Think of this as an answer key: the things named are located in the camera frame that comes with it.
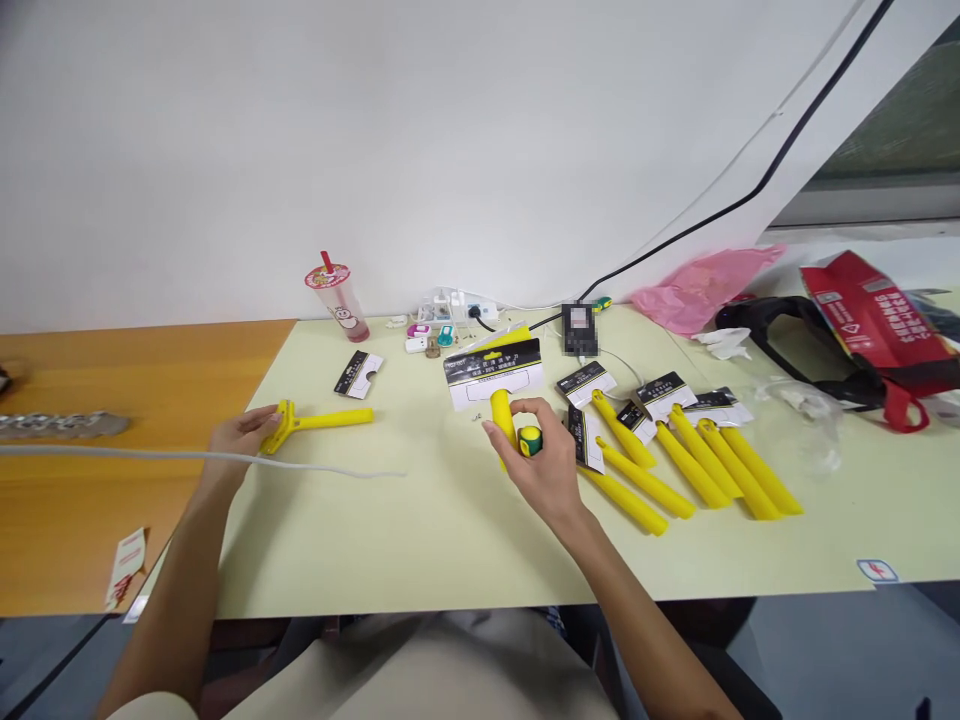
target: pink plastic bag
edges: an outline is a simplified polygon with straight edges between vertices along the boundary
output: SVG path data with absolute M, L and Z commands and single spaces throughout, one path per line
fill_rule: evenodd
M 692 260 L 657 287 L 640 288 L 634 306 L 670 332 L 690 337 L 703 329 L 723 305 L 739 295 L 761 270 L 786 252 L 786 245 L 722 250 Z

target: white wall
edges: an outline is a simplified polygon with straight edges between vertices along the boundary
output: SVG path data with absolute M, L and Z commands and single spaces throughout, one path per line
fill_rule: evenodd
M 752 187 L 875 6 L 0 2 L 0 332 L 320 316 L 320 249 L 371 314 L 559 300 Z M 958 12 L 895 2 L 768 191 L 605 292 L 753 244 Z

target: plastic cup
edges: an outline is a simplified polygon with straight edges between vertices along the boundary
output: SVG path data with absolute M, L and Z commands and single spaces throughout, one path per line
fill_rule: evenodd
M 364 320 L 360 303 L 353 294 L 350 268 L 337 263 L 321 265 L 311 270 L 303 281 L 317 293 L 333 319 L 340 323 L 347 340 L 363 342 L 370 337 L 370 327 Z

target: floor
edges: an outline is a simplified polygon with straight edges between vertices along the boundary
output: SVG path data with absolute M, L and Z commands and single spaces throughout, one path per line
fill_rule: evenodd
M 937 586 L 941 606 L 960 607 L 960 584 Z M 0 621 L 0 718 L 99 622 Z M 20 717 L 89 717 L 130 631 L 119 620 L 104 622 Z M 730 654 L 787 720 L 913 720 L 924 697 L 933 720 L 960 717 L 960 625 L 914 586 L 761 598 Z

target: cup lid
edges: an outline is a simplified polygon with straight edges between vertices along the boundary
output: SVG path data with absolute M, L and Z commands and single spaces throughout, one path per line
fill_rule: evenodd
M 327 266 L 321 265 L 307 273 L 303 281 L 308 288 L 314 290 L 329 290 L 337 285 L 346 282 L 350 277 L 350 268 L 346 265 L 334 263 L 331 265 L 331 272 L 327 272 Z

